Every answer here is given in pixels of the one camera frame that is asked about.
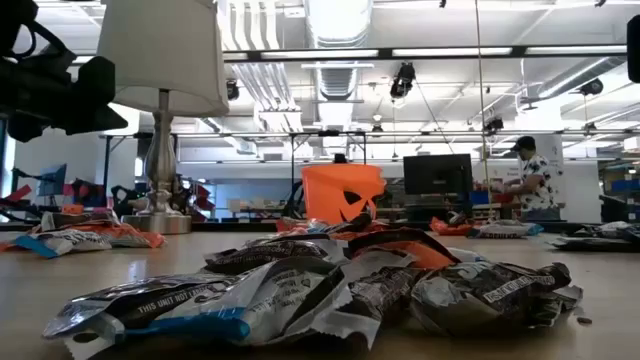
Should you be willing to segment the black computer monitor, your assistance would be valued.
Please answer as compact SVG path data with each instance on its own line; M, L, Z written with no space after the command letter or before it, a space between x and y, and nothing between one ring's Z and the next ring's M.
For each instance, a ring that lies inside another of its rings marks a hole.
M403 158L404 188L409 195L467 194L473 178L469 154Z

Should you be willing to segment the small dark monitor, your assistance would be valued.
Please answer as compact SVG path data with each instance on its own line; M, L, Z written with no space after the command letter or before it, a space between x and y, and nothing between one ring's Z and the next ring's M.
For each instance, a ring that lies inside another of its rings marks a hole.
M67 165L56 165L44 169L40 173L37 187L38 196L55 196L64 194Z

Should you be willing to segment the long strip light bar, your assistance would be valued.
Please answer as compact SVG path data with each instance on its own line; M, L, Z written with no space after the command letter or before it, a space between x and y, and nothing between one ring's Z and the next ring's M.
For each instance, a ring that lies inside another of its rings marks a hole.
M353 48L228 51L226 63L304 61L391 61L446 59L586 58L625 56L625 44L609 45L517 45L497 47Z

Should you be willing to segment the person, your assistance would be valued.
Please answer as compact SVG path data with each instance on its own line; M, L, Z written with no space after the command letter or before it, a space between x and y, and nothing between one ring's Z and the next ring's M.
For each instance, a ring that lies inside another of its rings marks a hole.
M561 220L560 205L555 200L554 179L558 177L551 162L539 154L532 136L518 138L511 148L521 163L519 181L493 185L492 191L517 197L521 206L521 222L554 222Z

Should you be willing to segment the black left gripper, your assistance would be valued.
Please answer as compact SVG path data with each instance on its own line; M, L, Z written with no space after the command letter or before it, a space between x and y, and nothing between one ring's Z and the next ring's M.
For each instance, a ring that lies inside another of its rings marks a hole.
M67 135L124 129L128 122L107 104L69 102L76 55L47 45L36 55L0 60L0 119L8 134L26 143L48 127Z

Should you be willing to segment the silver ceiling air duct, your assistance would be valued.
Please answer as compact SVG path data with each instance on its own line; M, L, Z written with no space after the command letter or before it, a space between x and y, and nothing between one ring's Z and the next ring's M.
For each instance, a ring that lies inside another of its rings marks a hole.
M314 49L363 48L367 44L374 0L304 0L306 26ZM346 101L355 91L354 61L317 64L320 94L329 101Z

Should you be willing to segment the black office chair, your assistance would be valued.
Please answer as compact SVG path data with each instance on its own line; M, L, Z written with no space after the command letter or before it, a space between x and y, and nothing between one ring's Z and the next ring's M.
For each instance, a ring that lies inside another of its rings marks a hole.
M626 222L629 219L629 205L618 198L600 195L601 204L601 221L610 223L616 221Z

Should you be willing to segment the white shade silver table lamp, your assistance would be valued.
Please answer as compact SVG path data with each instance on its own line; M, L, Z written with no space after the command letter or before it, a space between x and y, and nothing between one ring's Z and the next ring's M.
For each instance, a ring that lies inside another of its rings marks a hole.
M123 222L163 235L190 232L191 218L170 204L177 183L171 124L229 111L215 1L107 0L97 53L115 65L115 103L154 117L144 160L148 203Z

